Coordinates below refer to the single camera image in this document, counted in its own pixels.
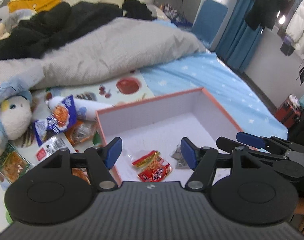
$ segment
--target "blue curtain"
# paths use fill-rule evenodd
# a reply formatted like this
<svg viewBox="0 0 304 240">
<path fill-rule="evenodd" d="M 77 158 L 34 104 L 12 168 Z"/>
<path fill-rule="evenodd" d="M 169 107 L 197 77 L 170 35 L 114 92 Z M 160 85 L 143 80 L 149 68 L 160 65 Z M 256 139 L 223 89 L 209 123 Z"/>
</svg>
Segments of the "blue curtain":
<svg viewBox="0 0 304 240">
<path fill-rule="evenodd" d="M 253 0 L 237 0 L 228 25 L 215 52 L 234 70 L 244 72 L 259 44 L 262 27 L 252 30 L 244 21 Z"/>
</svg>

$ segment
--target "circular pad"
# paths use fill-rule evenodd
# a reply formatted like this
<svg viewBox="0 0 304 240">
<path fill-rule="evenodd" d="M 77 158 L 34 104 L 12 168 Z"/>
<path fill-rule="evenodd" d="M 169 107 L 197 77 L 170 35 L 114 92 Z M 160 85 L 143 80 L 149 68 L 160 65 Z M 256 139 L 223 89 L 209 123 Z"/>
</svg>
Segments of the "circular pad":
<svg viewBox="0 0 304 240">
<path fill-rule="evenodd" d="M 268 225 L 285 221 L 292 215 L 298 194 L 291 183 L 275 172 L 242 169 L 214 184 L 210 199 L 214 207 L 231 220 Z"/>
<path fill-rule="evenodd" d="M 273 169 L 291 181 L 298 181 L 304 177 L 304 167 L 293 161 L 277 161 L 273 164 Z"/>
<path fill-rule="evenodd" d="M 64 187 L 56 182 L 40 182 L 27 191 L 29 198 L 39 203 L 50 203 L 64 195 Z"/>
<path fill-rule="evenodd" d="M 13 183 L 5 194 L 6 208 L 14 220 L 50 225 L 68 221 L 89 206 L 92 189 L 83 179 L 70 175 L 29 174 Z"/>
<path fill-rule="evenodd" d="M 247 182 L 238 189 L 239 196 L 250 203 L 266 203 L 273 199 L 273 187 L 262 182 Z"/>
</svg>

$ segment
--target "red bag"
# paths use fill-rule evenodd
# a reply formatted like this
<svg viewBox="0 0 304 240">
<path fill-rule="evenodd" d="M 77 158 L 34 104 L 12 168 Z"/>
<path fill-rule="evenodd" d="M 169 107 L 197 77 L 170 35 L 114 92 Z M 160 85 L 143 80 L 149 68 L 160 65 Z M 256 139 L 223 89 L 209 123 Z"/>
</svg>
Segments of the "red bag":
<svg viewBox="0 0 304 240">
<path fill-rule="evenodd" d="M 279 122 L 283 123 L 285 127 L 290 128 L 300 121 L 301 107 L 299 100 L 294 95 L 288 96 L 283 104 L 277 109 L 274 116 Z"/>
</svg>

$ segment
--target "blue chair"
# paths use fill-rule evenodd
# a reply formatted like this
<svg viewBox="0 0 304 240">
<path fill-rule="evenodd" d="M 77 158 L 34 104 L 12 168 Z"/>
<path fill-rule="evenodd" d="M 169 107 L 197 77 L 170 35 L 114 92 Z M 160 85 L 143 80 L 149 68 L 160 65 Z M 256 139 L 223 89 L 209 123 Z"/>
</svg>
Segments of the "blue chair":
<svg viewBox="0 0 304 240">
<path fill-rule="evenodd" d="M 225 5 L 213 0 L 205 0 L 202 4 L 191 32 L 207 49 L 210 49 L 227 11 L 228 8 Z"/>
</svg>

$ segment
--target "ribbed black surface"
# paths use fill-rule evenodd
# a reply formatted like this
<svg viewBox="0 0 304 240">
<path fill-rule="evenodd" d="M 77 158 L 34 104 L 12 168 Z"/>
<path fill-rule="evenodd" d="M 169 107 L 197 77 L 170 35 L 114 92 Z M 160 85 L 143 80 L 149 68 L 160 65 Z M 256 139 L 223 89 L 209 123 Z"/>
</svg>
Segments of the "ribbed black surface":
<svg viewBox="0 0 304 240">
<path fill-rule="evenodd" d="M 201 193 L 188 192 L 179 182 L 150 185 L 124 182 L 114 192 L 99 194 L 91 208 L 69 222 L 47 227 L 15 222 L 0 240 L 303 239 L 287 223 L 250 228 L 231 222 L 213 210 Z"/>
</svg>

